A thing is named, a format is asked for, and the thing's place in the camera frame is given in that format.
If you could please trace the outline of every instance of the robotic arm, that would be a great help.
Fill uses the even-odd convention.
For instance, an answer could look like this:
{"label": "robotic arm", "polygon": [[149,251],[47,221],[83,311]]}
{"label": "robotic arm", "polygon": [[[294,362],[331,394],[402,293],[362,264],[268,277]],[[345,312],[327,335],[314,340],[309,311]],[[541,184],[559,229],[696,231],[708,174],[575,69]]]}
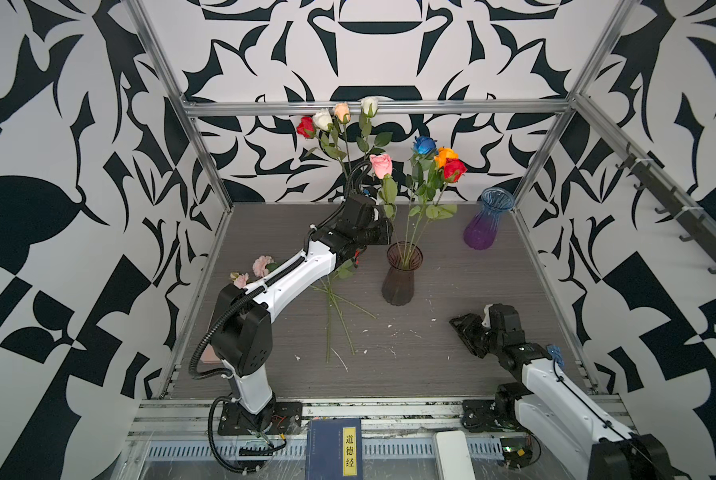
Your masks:
{"label": "robotic arm", "polygon": [[[275,396],[265,361],[273,350],[272,323],[295,297],[317,279],[354,260],[369,245],[388,245],[392,224],[369,197],[348,197],[329,218],[312,226],[304,248],[261,280],[244,288],[230,284],[219,293],[212,327],[190,359],[195,379],[222,375],[239,396],[239,424],[250,432],[269,425]],[[222,359],[222,369],[198,372],[207,345]]]}
{"label": "robotic arm", "polygon": [[473,314],[450,321],[470,353],[497,355],[515,383],[500,385],[484,411],[463,403],[462,425],[482,432],[519,424],[550,448],[577,480],[672,478],[667,451],[651,435],[618,422],[563,376],[552,356],[527,342],[517,311],[498,303],[486,319]]}

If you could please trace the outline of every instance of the black and white patterned wall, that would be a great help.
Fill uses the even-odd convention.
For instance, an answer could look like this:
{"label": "black and white patterned wall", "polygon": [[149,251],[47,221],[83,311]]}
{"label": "black and white patterned wall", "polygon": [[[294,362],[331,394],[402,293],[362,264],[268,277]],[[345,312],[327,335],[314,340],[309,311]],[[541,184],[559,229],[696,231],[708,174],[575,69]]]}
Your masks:
{"label": "black and white patterned wall", "polygon": [[[591,89],[716,218],[716,0],[644,0]],[[604,389],[693,480],[716,479],[716,275],[578,116],[521,205]]]}
{"label": "black and white patterned wall", "polygon": [[[468,173],[447,189],[444,200],[476,200],[486,187],[515,190],[528,161],[539,148],[553,114],[377,115],[374,134],[391,131],[385,147],[393,158],[395,179],[410,174],[414,137],[428,135],[439,146],[452,146]],[[217,161],[233,201],[302,202],[333,200],[342,195],[344,174],[318,145],[295,132],[299,117],[201,118],[198,128]],[[348,127],[353,164],[363,159],[355,144],[358,124]],[[368,179],[366,183],[377,180]]]}
{"label": "black and white patterned wall", "polygon": [[[564,98],[615,0],[145,0],[185,97],[196,102]],[[452,147],[469,173],[448,200],[514,189],[550,114],[393,115],[389,154]],[[299,118],[204,118],[235,201],[341,194],[341,167],[296,138]],[[352,145],[353,154],[359,151]]]}
{"label": "black and white patterned wall", "polygon": [[0,478],[111,466],[222,214],[118,0],[0,2]]}
{"label": "black and white patterned wall", "polygon": [[716,0],[643,0],[588,90],[716,219]]}

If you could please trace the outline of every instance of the gray wood surface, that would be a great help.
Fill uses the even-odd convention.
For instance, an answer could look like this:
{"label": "gray wood surface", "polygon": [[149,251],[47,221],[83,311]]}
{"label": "gray wood surface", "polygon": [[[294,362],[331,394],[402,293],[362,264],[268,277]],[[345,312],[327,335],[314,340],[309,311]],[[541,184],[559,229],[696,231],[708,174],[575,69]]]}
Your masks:
{"label": "gray wood surface", "polygon": [[[302,248],[310,224],[317,224],[334,205],[240,204],[211,275],[191,332],[183,369],[172,398],[213,398],[229,392],[218,377],[193,380],[187,361],[206,332],[219,291],[233,271],[248,272],[259,255],[278,262]],[[513,381],[494,356],[472,356],[449,319],[467,312],[482,314],[487,303],[513,305],[521,316],[527,340],[561,347],[569,377],[581,385],[574,356],[558,319],[545,297],[531,261],[509,215],[502,217],[499,235],[489,250],[470,249],[461,234],[480,207],[460,205],[454,218],[427,227],[420,242],[424,255],[416,272],[414,299],[392,306],[380,292],[387,273],[386,246],[371,246],[360,257],[353,277],[334,280],[335,292],[374,313],[372,319],[340,303],[355,345],[350,351],[336,314],[332,315],[330,362],[325,361],[326,297],[311,289],[299,295],[273,323],[273,353],[267,375],[278,397],[464,396],[491,395],[500,383]],[[405,206],[396,219],[405,231]],[[200,370],[209,366],[199,365]]]}

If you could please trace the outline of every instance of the hook rack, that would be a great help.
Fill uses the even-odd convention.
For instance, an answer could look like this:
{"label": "hook rack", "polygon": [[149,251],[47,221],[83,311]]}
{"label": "hook rack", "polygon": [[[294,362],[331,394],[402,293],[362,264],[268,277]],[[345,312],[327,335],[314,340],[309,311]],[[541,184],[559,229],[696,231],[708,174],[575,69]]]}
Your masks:
{"label": "hook rack", "polygon": [[[635,190],[648,189],[662,204],[655,208],[658,214],[670,214],[686,230],[687,235],[679,236],[683,242],[697,242],[702,250],[716,263],[716,221],[680,188],[669,175],[653,160],[636,158],[630,153],[619,165],[618,169],[629,168],[640,184],[634,185]],[[710,274],[716,275],[716,267],[708,268]]]}

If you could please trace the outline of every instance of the book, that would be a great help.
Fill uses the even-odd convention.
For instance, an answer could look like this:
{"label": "book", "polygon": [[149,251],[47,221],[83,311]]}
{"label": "book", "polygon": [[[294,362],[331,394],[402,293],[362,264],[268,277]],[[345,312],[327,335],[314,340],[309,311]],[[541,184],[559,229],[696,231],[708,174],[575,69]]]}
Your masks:
{"label": "book", "polygon": [[360,418],[312,420],[308,428],[306,480],[363,480]]}

